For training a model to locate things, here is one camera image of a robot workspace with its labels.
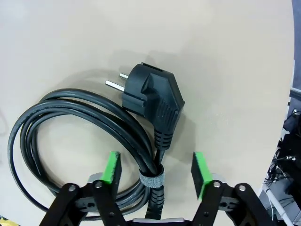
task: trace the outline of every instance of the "green tape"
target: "green tape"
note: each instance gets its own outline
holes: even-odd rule
[[[117,163],[117,158],[118,158],[119,153],[118,152],[111,152],[108,160],[108,164],[105,168],[105,171],[103,175],[101,176],[100,180],[111,184],[114,178],[114,172],[115,172],[115,167]]]
[[[198,197],[198,199],[202,199],[203,195],[204,195],[205,186],[207,184],[209,184],[213,180],[213,178],[212,178],[212,175],[209,171],[209,168],[207,166],[207,163],[206,163],[206,160],[204,158],[203,153],[202,152],[195,152],[195,156],[196,156],[196,159],[197,159],[197,162],[198,162],[199,170],[200,170],[200,172],[202,174],[202,177],[203,177],[203,180],[204,180],[203,186],[201,188],[201,193]]]

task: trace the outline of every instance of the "plug body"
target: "plug body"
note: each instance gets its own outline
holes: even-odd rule
[[[185,102],[172,73],[141,63],[129,74],[122,107],[146,118],[155,128],[155,146],[170,147]]]

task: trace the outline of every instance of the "white pole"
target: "white pole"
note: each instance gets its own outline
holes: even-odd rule
[[[283,207],[281,206],[281,204],[279,203],[279,201],[276,199],[276,197],[272,193],[271,189],[269,189],[267,185],[263,185],[262,189],[264,190],[265,194],[268,196],[268,198],[270,199],[270,201],[273,203],[273,205],[277,209],[279,215],[281,216],[281,218],[286,223],[286,225],[287,226],[293,226],[293,223],[289,219],[286,211],[283,209]]]

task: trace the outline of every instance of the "black power cable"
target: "black power cable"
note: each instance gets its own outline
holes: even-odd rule
[[[117,117],[79,100],[89,101],[104,107]],[[56,195],[60,188],[50,180],[39,159],[37,132],[42,122],[67,114],[83,118],[110,133],[131,153],[143,174],[157,175],[158,167],[154,163],[150,139],[142,126],[126,110],[111,100],[92,92],[80,89],[57,90],[44,96],[38,104],[29,108],[20,116],[12,128],[8,141],[9,166],[14,180],[23,194],[38,208],[43,211],[48,210],[26,191],[16,173],[13,159],[14,140],[21,128],[21,153],[27,167],[41,183]],[[163,157],[162,152],[157,151],[157,154],[161,156],[157,156],[155,159],[160,159],[159,161],[161,161]],[[130,188],[117,195],[116,203],[124,215],[135,212],[149,200],[150,191],[150,188],[145,187],[138,180]],[[100,216],[85,218],[85,220],[98,219],[100,219]]]

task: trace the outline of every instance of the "table surface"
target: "table surface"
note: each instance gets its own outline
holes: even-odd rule
[[[38,225],[44,212],[19,191],[9,171],[7,140],[14,122],[46,93],[80,88],[121,104],[106,79],[123,83],[140,62],[173,72],[186,102],[166,169],[162,218],[192,219],[196,199],[190,166],[202,151],[212,173],[258,191],[285,117],[293,67],[293,14],[283,0],[0,1],[0,215]],[[138,118],[152,134],[152,126]],[[60,184],[83,186],[104,170],[110,151],[122,153],[120,189],[138,178],[134,159],[100,128],[73,116],[45,122],[41,159]],[[25,166],[28,191],[49,206],[52,194]],[[126,217],[143,218],[146,207]],[[82,225],[99,225],[84,222]],[[215,225],[231,225],[219,213]]]

